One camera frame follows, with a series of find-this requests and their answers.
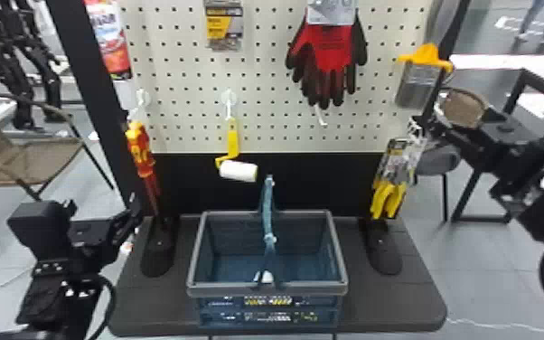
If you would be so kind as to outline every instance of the glove packaging tag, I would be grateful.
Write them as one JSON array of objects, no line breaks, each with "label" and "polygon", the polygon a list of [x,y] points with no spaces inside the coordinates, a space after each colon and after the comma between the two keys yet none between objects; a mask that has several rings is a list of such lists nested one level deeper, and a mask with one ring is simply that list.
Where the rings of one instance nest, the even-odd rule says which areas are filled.
[{"label": "glove packaging tag", "polygon": [[306,20],[309,24],[352,26],[357,0],[308,0]]}]

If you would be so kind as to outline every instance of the yellow pliers handle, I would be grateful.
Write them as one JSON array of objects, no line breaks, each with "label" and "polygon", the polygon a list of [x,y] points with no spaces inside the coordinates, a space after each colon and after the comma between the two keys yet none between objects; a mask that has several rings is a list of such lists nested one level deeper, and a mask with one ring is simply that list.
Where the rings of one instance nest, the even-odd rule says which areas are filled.
[{"label": "yellow pliers handle", "polygon": [[386,201],[395,192],[396,185],[391,181],[383,180],[379,182],[378,188],[373,195],[373,202],[371,202],[371,218],[372,220],[378,220],[381,214],[384,212]]},{"label": "yellow pliers handle", "polygon": [[403,203],[403,199],[405,198],[406,193],[407,182],[403,182],[402,184],[396,185],[394,187],[392,195],[386,202],[386,214],[388,215],[388,218],[393,219],[396,216],[400,205]]}]

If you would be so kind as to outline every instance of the black stand base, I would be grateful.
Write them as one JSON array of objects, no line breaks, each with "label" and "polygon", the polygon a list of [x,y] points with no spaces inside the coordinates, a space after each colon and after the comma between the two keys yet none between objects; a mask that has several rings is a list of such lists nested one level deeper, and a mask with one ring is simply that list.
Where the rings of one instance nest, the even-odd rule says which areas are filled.
[{"label": "black stand base", "polygon": [[403,259],[386,221],[360,219],[359,225],[371,266],[382,275],[398,275]]},{"label": "black stand base", "polygon": [[180,223],[178,219],[155,217],[152,226],[141,259],[141,272],[146,277],[157,278],[163,276],[174,264]]}]

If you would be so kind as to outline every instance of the pegboard hook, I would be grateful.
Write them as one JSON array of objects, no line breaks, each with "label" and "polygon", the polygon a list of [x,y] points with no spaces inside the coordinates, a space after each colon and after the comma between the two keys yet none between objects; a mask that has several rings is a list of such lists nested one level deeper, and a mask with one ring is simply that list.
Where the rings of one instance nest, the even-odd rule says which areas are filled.
[{"label": "pegboard hook", "polygon": [[226,107],[226,120],[232,119],[232,107],[239,101],[236,93],[232,89],[227,89],[221,93],[221,102]]}]

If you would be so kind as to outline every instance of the yellow paint roller handle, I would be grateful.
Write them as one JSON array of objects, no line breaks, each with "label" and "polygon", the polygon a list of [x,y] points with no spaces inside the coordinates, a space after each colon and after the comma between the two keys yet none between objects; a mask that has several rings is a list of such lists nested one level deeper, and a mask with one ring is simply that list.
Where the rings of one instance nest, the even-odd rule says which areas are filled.
[{"label": "yellow paint roller handle", "polygon": [[442,67],[448,73],[454,70],[453,63],[438,59],[438,48],[433,43],[421,45],[414,54],[401,54],[399,56],[399,61],[411,61],[416,65]]},{"label": "yellow paint roller handle", "polygon": [[215,158],[215,165],[218,169],[221,168],[221,163],[224,161],[234,159],[240,155],[239,131],[236,129],[236,119],[230,118],[228,124],[228,154]]}]

